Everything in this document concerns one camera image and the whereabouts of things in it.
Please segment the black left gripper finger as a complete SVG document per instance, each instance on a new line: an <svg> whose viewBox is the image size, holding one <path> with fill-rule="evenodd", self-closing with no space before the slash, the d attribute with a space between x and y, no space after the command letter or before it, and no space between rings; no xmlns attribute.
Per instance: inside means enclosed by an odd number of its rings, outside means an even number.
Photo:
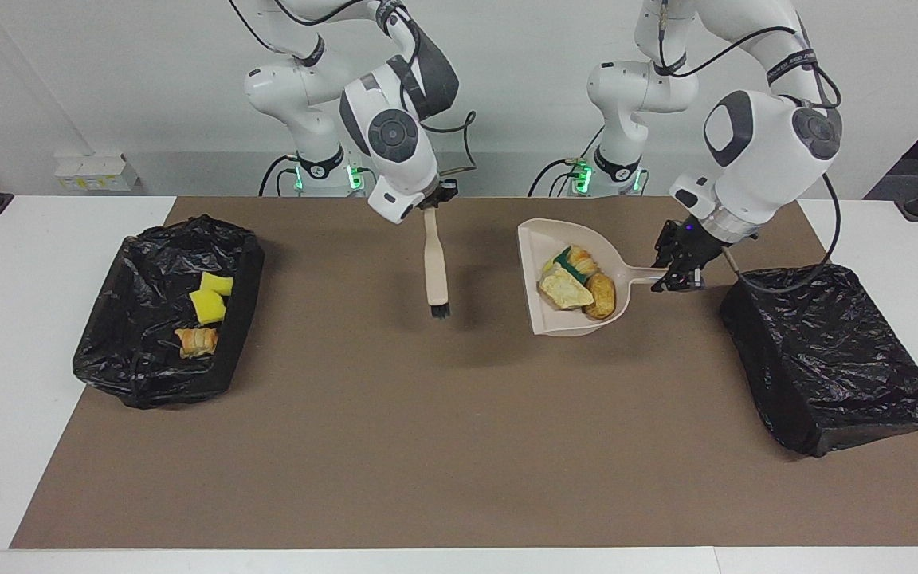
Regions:
<svg viewBox="0 0 918 574"><path fill-rule="evenodd" d="M677 231L679 222L665 222L658 239L653 245L656 252L654 268L667 269L673 262L674 255L677 253Z"/></svg>
<svg viewBox="0 0 918 574"><path fill-rule="evenodd" d="M691 292L703 289L702 269L692 269L692 271L667 269L667 272L652 284L653 292Z"/></svg>

